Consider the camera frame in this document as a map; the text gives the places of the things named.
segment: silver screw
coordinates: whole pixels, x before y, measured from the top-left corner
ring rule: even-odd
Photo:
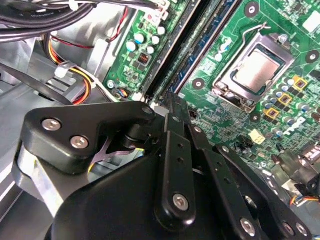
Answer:
[[[148,106],[144,106],[142,108],[142,111],[144,111],[146,114],[152,114],[153,113],[153,111]]]
[[[175,116],[173,116],[172,118],[173,118],[173,120],[175,120],[176,122],[180,123],[180,119],[179,119],[179,118],[177,118],[177,117],[175,117]]]
[[[279,43],[284,44],[286,41],[288,41],[288,35],[287,34],[281,34],[278,37],[278,41],[279,41]]]
[[[291,227],[288,223],[283,222],[282,225],[284,226],[284,228],[287,230],[287,232],[288,232],[291,236],[294,236],[294,235],[295,235],[294,230],[292,229],[292,227]]]
[[[55,119],[48,118],[42,122],[42,127],[47,131],[58,131],[61,128],[61,123]]]
[[[255,227],[253,226],[253,224],[245,219],[245,218],[242,218],[240,220],[240,223],[241,223],[241,226],[243,228],[243,230],[250,235],[250,237],[254,237],[256,235],[256,230],[255,230]]]
[[[223,82],[218,82],[216,84],[216,87],[223,90],[223,89],[227,88],[227,85],[225,85]]]
[[[300,232],[303,236],[305,236],[305,237],[308,236],[307,230],[306,230],[306,229],[304,228],[304,226],[302,226],[300,223],[297,223],[297,224],[296,224],[296,228],[299,230],[299,232]]]
[[[71,138],[70,143],[75,149],[85,149],[89,146],[89,142],[83,136],[74,136]]]
[[[248,106],[252,106],[252,105],[254,104],[254,101],[252,101],[252,100],[247,100],[247,101],[246,101],[246,104],[247,104]]]
[[[225,151],[226,153],[230,153],[229,148],[227,148],[226,146],[222,146],[222,150]]]
[[[112,81],[112,80],[109,80],[106,82],[106,86],[109,88],[109,89],[114,89],[115,88],[115,82]]]
[[[198,126],[195,126],[195,127],[194,127],[194,130],[195,130],[197,133],[202,133],[201,128],[198,127]]]
[[[181,211],[187,211],[189,208],[188,200],[185,198],[185,196],[179,193],[173,196],[173,203]]]

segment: cable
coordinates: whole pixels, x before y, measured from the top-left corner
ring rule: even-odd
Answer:
[[[51,36],[51,38],[54,40],[54,41],[57,41],[57,42],[60,42],[64,45],[67,45],[67,46],[74,46],[74,47],[77,47],[77,48],[81,48],[81,49],[93,49],[95,46],[84,46],[84,45],[81,45],[81,44],[77,44],[77,43],[72,43],[72,42],[69,42],[69,41],[66,41],[66,40],[63,40],[59,37],[56,37],[56,36]]]
[[[148,0],[75,0],[78,3],[106,3],[106,4],[115,4],[128,7],[143,7],[150,9],[158,9],[158,5],[152,1]],[[38,4],[69,4],[66,0],[41,0]]]
[[[22,0],[1,0],[1,3],[7,3],[8,6],[11,6],[19,9],[21,7],[28,7],[31,10],[41,10],[41,9],[47,9],[47,10],[60,10],[60,9],[66,9],[68,8],[68,6],[64,6],[64,5],[57,5],[57,4],[53,4],[53,5],[40,5],[37,3],[33,3],[33,2],[29,2],[29,1],[22,1]]]
[[[50,40],[48,42],[49,42],[49,46],[48,46],[47,50],[48,50],[48,54],[49,54],[51,60],[53,60],[53,62],[56,63],[57,65],[60,64],[60,63],[65,62],[64,60],[59,59],[58,55],[56,54],[56,52],[54,51],[54,49],[53,49],[53,47],[51,45]],[[92,90],[92,88],[91,88],[91,80],[87,75],[85,75],[83,72],[79,71],[76,68],[71,68],[70,71],[82,76],[83,79],[84,79],[85,93],[84,93],[83,97],[81,97],[80,99],[78,99],[78,100],[73,102],[74,105],[79,105],[79,104],[82,104],[84,101],[86,101],[89,98],[90,94],[91,94],[91,90]]]
[[[16,42],[17,40],[24,40],[28,38],[34,38],[44,33],[57,31],[60,29],[64,29],[69,27],[70,25],[78,22],[87,16],[91,10],[94,8],[93,5],[85,5],[81,10],[76,11],[76,15],[72,19],[68,19],[67,21],[57,24],[51,27],[43,27],[43,28],[14,28],[14,29],[1,29],[0,30],[0,42],[1,43],[10,43]]]
[[[292,206],[293,204],[295,204],[295,205],[297,205],[298,207],[300,206],[300,204],[302,203],[302,202],[304,202],[304,201],[306,201],[306,202],[319,202],[320,203],[320,199],[318,199],[318,198],[316,198],[316,197],[314,197],[314,196],[294,196],[291,200],[290,200],[290,206]]]
[[[52,90],[50,87],[48,87],[44,83],[34,79],[33,77],[31,77],[23,72],[20,72],[14,68],[11,68],[7,65],[4,65],[2,63],[0,63],[0,68],[3,69],[8,74],[10,74],[11,76],[18,79],[20,82],[24,83],[25,85],[28,85],[33,90],[46,96],[47,98],[56,100],[57,102],[59,102],[63,105],[72,105],[72,103],[65,96]]]
[[[116,30],[116,34],[115,34],[113,37],[111,37],[110,39],[106,40],[107,43],[111,43],[112,41],[114,41],[114,40],[117,39],[117,37],[118,37],[119,34],[120,34],[122,24],[124,23],[127,15],[128,15],[128,7],[126,6],[125,9],[124,9],[124,11],[123,11],[122,18],[120,19],[118,28],[117,28],[117,30]]]

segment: orange wire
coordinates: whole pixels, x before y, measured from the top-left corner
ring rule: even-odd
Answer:
[[[49,46],[49,47],[50,47],[50,51],[51,51],[51,53],[52,53],[52,56],[55,58],[55,61],[56,61],[57,63],[59,63],[59,64],[62,63],[62,62],[59,60],[56,51],[55,51],[54,48],[52,47],[51,42],[50,42],[49,44],[50,44],[50,46]],[[89,86],[89,83],[88,83],[85,79],[84,79],[84,84],[85,84],[85,94],[83,95],[83,97],[82,97],[81,99],[74,101],[74,102],[73,102],[74,105],[82,104],[82,103],[87,99],[87,97],[88,97],[89,94],[90,94],[90,91],[89,91],[90,86]]]

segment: black cable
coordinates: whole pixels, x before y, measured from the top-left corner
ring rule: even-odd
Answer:
[[[33,77],[20,72],[14,68],[11,68],[7,65],[4,65],[0,63],[0,69],[4,70],[11,76],[15,77],[18,79],[20,82],[28,85],[30,88],[33,90],[39,92],[40,94],[46,96],[49,99],[53,99],[63,105],[72,105],[72,103],[63,95],[59,94],[58,92],[52,90],[50,87],[46,86],[42,82],[34,79]]]
[[[21,0],[1,0],[1,4],[6,4],[8,6],[11,6],[15,9],[24,10],[24,11],[38,11],[41,9],[47,9],[47,10],[59,10],[59,9],[66,9],[69,8],[68,5],[54,5],[54,4],[48,4],[48,5],[39,5],[38,3],[33,3],[29,1],[21,1]]]
[[[39,4],[54,4],[54,3],[64,3],[67,0],[42,0],[38,2]],[[148,0],[88,0],[89,2],[93,3],[107,3],[107,4],[115,4],[121,6],[128,6],[128,7],[144,7],[144,8],[151,8],[151,9],[158,9],[159,6]]]
[[[44,33],[49,33],[53,31],[58,31],[60,29],[64,29],[66,27],[69,27],[70,25],[78,22],[79,20],[83,19],[85,16],[87,16],[91,10],[94,7],[90,5],[86,5],[85,8],[82,11],[76,11],[77,16],[75,16],[73,19],[64,22],[63,24],[55,25],[52,27],[45,27],[45,28],[36,28],[36,29],[30,29],[30,28],[14,28],[14,29],[2,29],[0,30],[0,40],[3,40],[3,43],[6,42],[14,42],[13,38],[33,38],[34,36],[39,36]]]
[[[4,25],[19,27],[19,28],[49,28],[55,25],[63,24],[75,18],[79,13],[85,11],[86,5],[80,6],[78,11],[71,11],[70,9],[51,10],[42,14],[35,14],[30,17],[23,11],[14,9],[0,8],[0,21]]]

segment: black bracket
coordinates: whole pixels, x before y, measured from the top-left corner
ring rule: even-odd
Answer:
[[[102,140],[134,124],[151,123],[156,114],[143,102],[103,103],[79,106],[38,108],[24,119],[21,140],[31,154],[67,174],[84,173]],[[46,130],[44,120],[59,122],[59,130]],[[71,139],[81,136],[86,148],[75,148]]]

